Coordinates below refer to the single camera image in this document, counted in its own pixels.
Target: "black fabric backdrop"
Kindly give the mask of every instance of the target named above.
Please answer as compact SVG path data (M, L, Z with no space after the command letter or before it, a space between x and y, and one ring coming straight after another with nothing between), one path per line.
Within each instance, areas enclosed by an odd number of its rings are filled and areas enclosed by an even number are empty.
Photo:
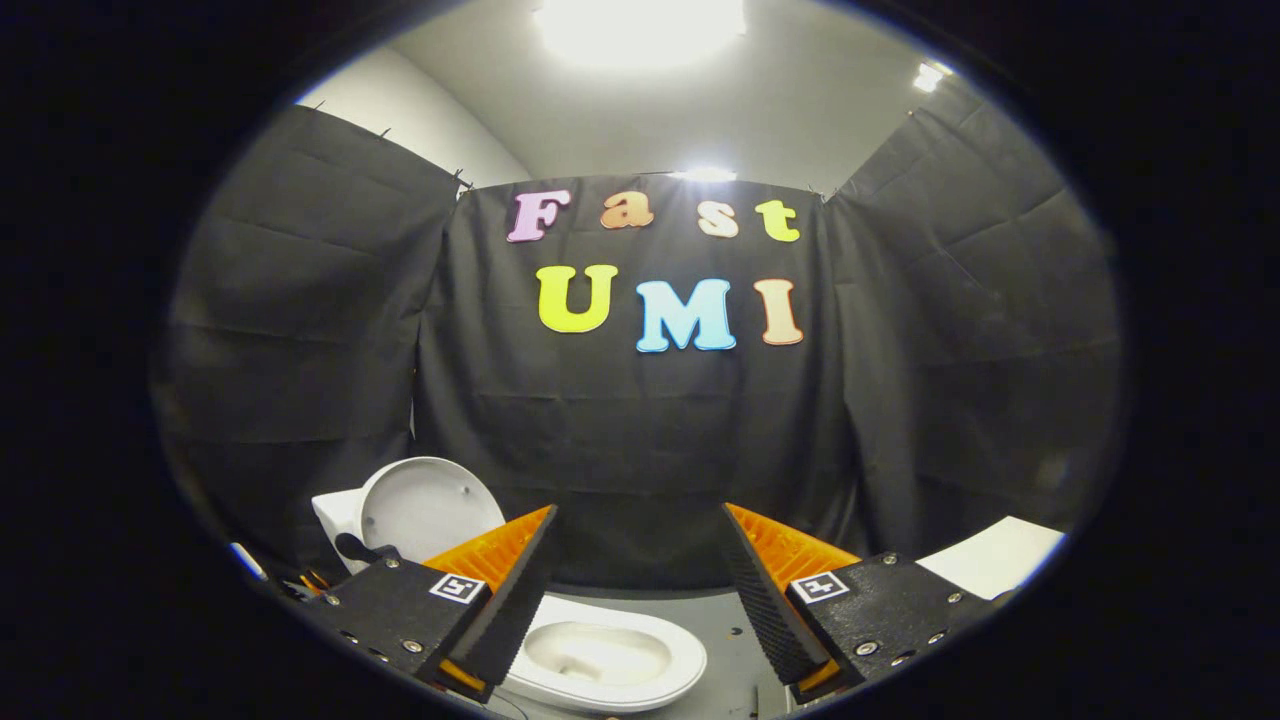
M827 204L663 176L467 192L390 142L291 108L192 240L155 374L180 482L280 568L346 575L310 498L408 455L474 471L506 516L562 506L568 585L721 587L731 501L856 553L920 556L1006 514L1069 529L1117 407L1106 243L1052 164L957 78ZM567 190L508 242L522 192ZM654 220L600 224L648 195ZM740 232L704 234L727 202ZM795 242L754 211L796 211ZM594 331L538 314L538 269L618 268ZM726 279L735 347L636 350L636 284ZM795 284L797 345L755 281ZM408 432L412 393L415 438Z
M568 190L545 237L508 242L522 192ZM648 195L646 227L607 229L604 200ZM737 237L704 234L696 206L727 202ZM796 211L795 242L765 233L758 204ZM819 199L764 184L663 176L593 177L490 187L458 202L419 343L417 452L476 473L512 518L561 506L566 542L556 580L613 588L726 585L714 544L718 503L737 502L804 532L854 542L856 448L841 402L840 343ZM577 270L568 307L582 311L593 264L618 268L608 319L557 333L538 314L547 265ZM667 281L681 301L704 278L730 282L731 350L675 343L636 350L636 284ZM765 345L753 283L785 278L805 333Z
M1062 176L951 77L824 214L873 544L924 555L1005 515L1070 529L1121 348L1108 243Z
M294 106L198 222L154 397L179 482L269 565L344 577L311 496L408 454L419 315L457 187Z

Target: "orange letter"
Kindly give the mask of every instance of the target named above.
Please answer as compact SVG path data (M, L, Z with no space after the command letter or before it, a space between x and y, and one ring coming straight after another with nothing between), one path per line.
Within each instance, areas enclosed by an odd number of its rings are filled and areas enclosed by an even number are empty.
M600 224L611 231L625 227L643 228L653 222L649 196L643 192L634 190L620 192L605 200L604 206L608 209L600 215Z
M707 200L698 204L698 228L704 233L716 237L733 237L737 234L737 223L733 222L733 209L724 202Z
M756 281L751 287L764 299L764 342L769 345L795 345L804 340L791 314L791 281Z

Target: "black cable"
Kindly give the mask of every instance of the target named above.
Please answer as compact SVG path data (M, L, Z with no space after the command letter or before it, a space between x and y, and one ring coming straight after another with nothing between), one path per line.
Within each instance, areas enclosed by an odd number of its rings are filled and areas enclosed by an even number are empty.
M520 708L520 706L518 706L518 705L516 705L515 702L511 702L509 700L507 700L507 698L502 697L502 696L500 696L500 694L498 694L497 692L494 692L494 693L493 693L493 697L495 697L495 698L499 698L499 700L502 700L503 702L506 702L507 705L509 705L509 706L515 707L515 708L516 708L516 711L517 711L517 712L520 712L521 717L524 717L525 720L529 720L529 715L527 715L527 714L526 714L526 712L525 712L524 710L521 710L521 708Z

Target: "black border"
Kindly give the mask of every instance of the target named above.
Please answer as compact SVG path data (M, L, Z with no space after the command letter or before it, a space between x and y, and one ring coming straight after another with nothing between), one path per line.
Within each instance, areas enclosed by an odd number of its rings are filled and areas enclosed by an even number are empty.
M168 478L145 368L182 238L266 113L447 5L5 8L19 200L6 210L9 486L36 525L10 555L15 716L431 714L407 683L328 652L244 592ZM1271 86L1270 18L1175 0L861 6L993 90L1114 233L1134 393L1112 492L1033 592L980 637L815 710L1265 715L1243 679L1265 642L1248 553L1274 477L1258 470L1266 375L1249 368L1270 259L1249 105Z

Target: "toilet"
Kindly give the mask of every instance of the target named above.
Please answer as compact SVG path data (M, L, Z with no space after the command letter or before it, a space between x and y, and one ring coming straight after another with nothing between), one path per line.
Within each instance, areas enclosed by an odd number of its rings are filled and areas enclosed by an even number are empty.
M311 506L329 542L351 533L370 548L393 544L416 562L506 523L479 478L440 457L393 462L362 487L312 497ZM352 574L366 568L342 561ZM617 715L676 701L705 667L707 648L675 623L547 594L502 688L556 707Z

